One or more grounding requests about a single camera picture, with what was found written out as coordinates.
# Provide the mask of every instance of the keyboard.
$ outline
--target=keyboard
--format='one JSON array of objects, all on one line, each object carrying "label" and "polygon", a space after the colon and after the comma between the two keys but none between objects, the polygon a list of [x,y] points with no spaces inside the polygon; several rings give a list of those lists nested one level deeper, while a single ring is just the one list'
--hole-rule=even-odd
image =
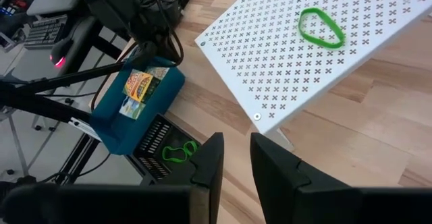
[{"label": "keyboard", "polygon": [[70,29],[68,16],[58,16],[33,22],[30,33],[24,42],[27,49],[49,49],[65,38]]}]

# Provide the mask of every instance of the wooden floor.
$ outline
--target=wooden floor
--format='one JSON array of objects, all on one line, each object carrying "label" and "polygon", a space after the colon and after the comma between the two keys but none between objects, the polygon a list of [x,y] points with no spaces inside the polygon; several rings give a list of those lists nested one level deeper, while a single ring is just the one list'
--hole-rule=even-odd
[{"label": "wooden floor", "polygon": [[[194,39],[236,0],[191,0],[177,33],[185,86],[167,116],[204,142],[225,137],[220,223],[264,223],[249,155],[251,121]],[[316,100],[283,131],[294,153],[353,186],[432,186],[432,18]]]}]

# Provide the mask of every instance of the green rubber band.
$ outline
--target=green rubber band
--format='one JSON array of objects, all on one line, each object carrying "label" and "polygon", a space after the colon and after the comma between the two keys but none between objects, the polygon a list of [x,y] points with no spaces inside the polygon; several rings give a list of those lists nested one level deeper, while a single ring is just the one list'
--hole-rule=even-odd
[{"label": "green rubber band", "polygon": [[[188,145],[192,146],[193,152],[188,149]],[[183,145],[183,148],[173,148],[173,147],[170,147],[170,146],[166,146],[162,150],[162,159],[164,161],[170,161],[170,162],[173,162],[173,163],[184,163],[185,161],[188,160],[188,157],[191,157],[196,152],[197,149],[198,149],[198,146],[196,145],[196,142],[193,141],[193,140],[190,140],[190,141],[186,142]],[[177,150],[183,151],[184,152],[184,159],[179,159],[179,158],[176,158],[176,157],[169,157],[168,158],[167,157],[167,151],[168,150],[170,150],[170,151],[177,151]]]},{"label": "green rubber band", "polygon": [[[337,36],[337,38],[339,39],[338,43],[329,43],[327,41],[324,41],[320,38],[315,38],[309,34],[307,34],[306,32],[304,32],[302,30],[302,17],[304,14],[308,14],[308,13],[315,13],[317,14],[329,27],[330,29],[335,33],[335,35]],[[304,39],[306,39],[307,41],[328,48],[328,49],[338,49],[340,47],[342,47],[342,45],[344,45],[345,43],[345,34],[342,32],[342,29],[340,29],[340,27],[324,12],[321,11],[319,8],[306,8],[302,11],[302,13],[300,14],[300,19],[298,21],[298,29],[300,31],[300,34],[302,35],[302,37]]]}]

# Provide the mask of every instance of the red light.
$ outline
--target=red light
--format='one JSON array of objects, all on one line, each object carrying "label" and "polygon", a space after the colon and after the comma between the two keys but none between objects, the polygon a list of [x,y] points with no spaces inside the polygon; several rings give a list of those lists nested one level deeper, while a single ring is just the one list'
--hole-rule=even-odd
[{"label": "red light", "polygon": [[66,62],[66,58],[65,58],[65,57],[62,57],[62,58],[59,60],[59,62],[57,62],[57,63],[55,64],[55,67],[59,68],[59,67],[61,67],[65,62]]}]

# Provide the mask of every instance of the black mesh basket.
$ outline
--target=black mesh basket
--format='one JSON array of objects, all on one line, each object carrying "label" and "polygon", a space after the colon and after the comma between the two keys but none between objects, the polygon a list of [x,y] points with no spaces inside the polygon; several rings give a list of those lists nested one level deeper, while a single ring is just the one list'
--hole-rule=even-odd
[{"label": "black mesh basket", "polygon": [[[165,146],[181,148],[184,143],[191,140],[195,141],[198,147],[201,145],[170,120],[158,114],[142,137],[141,143],[136,147],[133,157],[140,165],[137,167],[146,169],[155,178],[155,181],[159,181],[181,164],[164,161],[163,148]],[[172,153],[172,156],[182,158],[180,155],[176,156],[175,152]]]}]

